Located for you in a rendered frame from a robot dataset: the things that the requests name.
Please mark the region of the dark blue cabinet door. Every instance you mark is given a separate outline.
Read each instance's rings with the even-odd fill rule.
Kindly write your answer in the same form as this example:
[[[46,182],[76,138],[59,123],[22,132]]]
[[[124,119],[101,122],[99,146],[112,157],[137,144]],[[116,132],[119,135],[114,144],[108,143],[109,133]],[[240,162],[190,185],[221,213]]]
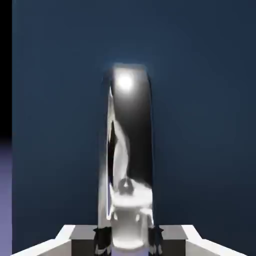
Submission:
[[[152,82],[162,224],[256,256],[256,0],[13,0],[12,250],[97,221],[103,72]]]

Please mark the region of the curved shiny metal handle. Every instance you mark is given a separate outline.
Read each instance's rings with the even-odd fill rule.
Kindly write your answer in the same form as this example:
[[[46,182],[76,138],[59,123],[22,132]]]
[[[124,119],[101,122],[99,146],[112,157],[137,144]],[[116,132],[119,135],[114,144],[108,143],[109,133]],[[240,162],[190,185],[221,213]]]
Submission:
[[[104,74],[96,256],[153,246],[152,90],[147,69],[116,63]]]

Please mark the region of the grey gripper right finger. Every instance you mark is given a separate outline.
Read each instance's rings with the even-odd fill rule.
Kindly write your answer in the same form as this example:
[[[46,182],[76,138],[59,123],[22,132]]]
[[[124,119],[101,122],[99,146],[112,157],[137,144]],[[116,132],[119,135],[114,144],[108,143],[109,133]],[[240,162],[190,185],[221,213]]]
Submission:
[[[148,229],[148,256],[242,256],[241,252],[200,236],[193,225]]]

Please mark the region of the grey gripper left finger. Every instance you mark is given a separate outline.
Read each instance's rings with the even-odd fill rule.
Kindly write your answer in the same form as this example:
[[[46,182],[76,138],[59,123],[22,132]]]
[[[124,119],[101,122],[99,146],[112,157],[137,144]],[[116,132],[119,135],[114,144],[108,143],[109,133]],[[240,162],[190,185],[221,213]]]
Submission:
[[[111,245],[99,248],[96,225],[65,224],[57,236],[11,256],[112,256]]]

